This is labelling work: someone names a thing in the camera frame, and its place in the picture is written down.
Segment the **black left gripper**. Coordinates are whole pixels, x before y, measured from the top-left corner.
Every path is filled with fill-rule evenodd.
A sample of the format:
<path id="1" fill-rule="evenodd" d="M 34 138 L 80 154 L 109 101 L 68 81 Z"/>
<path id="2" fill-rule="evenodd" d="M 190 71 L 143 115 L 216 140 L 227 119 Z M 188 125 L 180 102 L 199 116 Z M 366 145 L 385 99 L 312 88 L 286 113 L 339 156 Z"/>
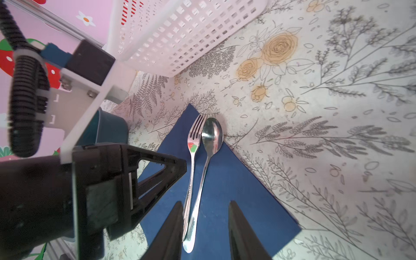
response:
<path id="1" fill-rule="evenodd" d="M 125 154 L 125 145 L 107 144 L 76 148 L 68 164 L 58 156 L 2 162 L 1 259 L 70 234 L 98 258 L 103 231 L 115 239 L 128 228 Z"/>

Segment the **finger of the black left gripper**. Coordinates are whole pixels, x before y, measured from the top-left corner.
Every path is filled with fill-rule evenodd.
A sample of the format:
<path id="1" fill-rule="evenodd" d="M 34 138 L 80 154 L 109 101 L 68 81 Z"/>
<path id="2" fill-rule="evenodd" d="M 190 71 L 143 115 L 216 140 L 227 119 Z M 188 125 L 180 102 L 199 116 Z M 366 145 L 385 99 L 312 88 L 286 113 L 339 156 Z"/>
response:
<path id="1" fill-rule="evenodd" d="M 133 209 L 131 210 L 132 227 L 157 204 L 160 198 L 186 173 L 186 160 L 171 155 L 158 153 L 135 146 L 128 146 L 128 166 L 138 169 L 142 160 L 162 165 L 163 168 L 146 179 L 136 182 L 133 190 Z"/>

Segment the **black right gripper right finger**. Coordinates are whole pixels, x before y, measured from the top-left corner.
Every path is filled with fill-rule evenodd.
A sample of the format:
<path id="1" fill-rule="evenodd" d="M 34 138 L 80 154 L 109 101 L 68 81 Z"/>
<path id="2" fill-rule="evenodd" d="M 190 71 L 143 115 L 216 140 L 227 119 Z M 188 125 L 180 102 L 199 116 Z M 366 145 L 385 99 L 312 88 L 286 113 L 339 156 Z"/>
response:
<path id="1" fill-rule="evenodd" d="M 228 229 L 232 260 L 271 259 L 234 200 L 229 204 Z"/>

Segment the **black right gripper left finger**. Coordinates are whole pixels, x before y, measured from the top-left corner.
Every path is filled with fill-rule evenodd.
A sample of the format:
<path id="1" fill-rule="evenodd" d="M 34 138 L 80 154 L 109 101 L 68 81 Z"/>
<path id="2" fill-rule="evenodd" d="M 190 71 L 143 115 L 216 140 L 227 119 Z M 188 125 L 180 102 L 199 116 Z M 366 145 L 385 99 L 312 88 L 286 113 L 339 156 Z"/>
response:
<path id="1" fill-rule="evenodd" d="M 180 260 L 183 224 L 183 204 L 177 201 L 141 260 Z"/>

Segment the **silver metal fork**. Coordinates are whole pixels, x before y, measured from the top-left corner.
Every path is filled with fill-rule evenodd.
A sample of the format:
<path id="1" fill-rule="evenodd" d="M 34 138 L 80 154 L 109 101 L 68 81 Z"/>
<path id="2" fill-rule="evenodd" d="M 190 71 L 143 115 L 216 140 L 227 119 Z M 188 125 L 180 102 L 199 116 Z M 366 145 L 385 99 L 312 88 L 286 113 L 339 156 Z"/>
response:
<path id="1" fill-rule="evenodd" d="M 187 227 L 189 224 L 190 219 L 190 211 L 191 211 L 191 200 L 192 200 L 192 192 L 193 192 L 193 179 L 195 174 L 195 156 L 200 146 L 201 136 L 205 121 L 207 120 L 208 116 L 199 114 L 197 119 L 194 121 L 191 130 L 187 136 L 187 147 L 191 156 L 191 173 L 190 173 L 190 180 L 188 184 L 187 194 L 185 198 L 185 208 L 184 208 L 184 231 L 183 231 L 183 238 L 185 239 L 187 233 Z"/>

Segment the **silver metal spoon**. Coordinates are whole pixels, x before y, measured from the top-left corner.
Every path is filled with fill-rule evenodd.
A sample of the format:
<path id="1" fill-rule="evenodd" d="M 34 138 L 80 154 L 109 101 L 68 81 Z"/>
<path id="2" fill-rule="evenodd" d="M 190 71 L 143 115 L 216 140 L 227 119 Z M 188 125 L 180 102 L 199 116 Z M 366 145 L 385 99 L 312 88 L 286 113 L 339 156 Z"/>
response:
<path id="1" fill-rule="evenodd" d="M 196 241 L 196 233 L 197 233 L 197 222 L 198 222 L 198 214 L 200 203 L 202 199 L 202 191 L 204 186 L 204 181 L 206 178 L 206 173 L 209 167 L 209 162 L 213 155 L 215 155 L 221 148 L 223 144 L 223 130 L 219 123 L 219 121 L 215 118 L 207 118 L 205 121 L 202 135 L 201 135 L 201 142 L 204 145 L 206 150 L 207 158 L 203 168 L 203 173 L 198 189 L 198 194 L 196 201 L 194 203 L 193 208 L 190 211 L 190 219 L 189 224 L 187 227 L 186 237 L 183 240 L 183 248 L 186 253 L 191 253 L 195 247 Z"/>

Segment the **dark blue paper napkin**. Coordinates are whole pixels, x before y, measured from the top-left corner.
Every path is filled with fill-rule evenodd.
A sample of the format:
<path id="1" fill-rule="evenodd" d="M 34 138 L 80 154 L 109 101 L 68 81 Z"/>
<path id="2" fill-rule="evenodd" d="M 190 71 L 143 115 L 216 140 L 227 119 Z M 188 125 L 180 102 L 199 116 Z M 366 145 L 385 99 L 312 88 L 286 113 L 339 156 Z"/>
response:
<path id="1" fill-rule="evenodd" d="M 206 177 L 202 177 L 208 164 Z M 195 173 L 185 173 L 140 222 L 146 240 L 152 243 L 177 201 L 184 201 L 193 179 L 193 196 L 202 190 L 194 250 L 182 253 L 184 260 L 228 260 L 231 257 L 228 209 L 235 201 L 256 236 L 271 256 L 277 254 L 301 231 L 296 220 L 246 168 L 227 145 L 206 161 L 201 146 Z"/>

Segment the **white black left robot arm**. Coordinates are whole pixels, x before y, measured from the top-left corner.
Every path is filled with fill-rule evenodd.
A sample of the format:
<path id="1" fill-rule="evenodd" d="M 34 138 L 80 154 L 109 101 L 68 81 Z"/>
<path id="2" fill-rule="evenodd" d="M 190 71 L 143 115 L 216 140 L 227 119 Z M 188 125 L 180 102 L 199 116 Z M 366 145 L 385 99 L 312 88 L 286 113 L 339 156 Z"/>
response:
<path id="1" fill-rule="evenodd" d="M 9 142 L 1 163 L 1 259 L 73 235 L 78 260 L 104 257 L 104 237 L 132 231 L 186 173 L 186 161 L 124 143 L 80 146 L 104 100 L 121 103 L 135 71 L 92 42 L 69 54 L 30 44 L 7 5 L 1 33 L 15 69 Z"/>

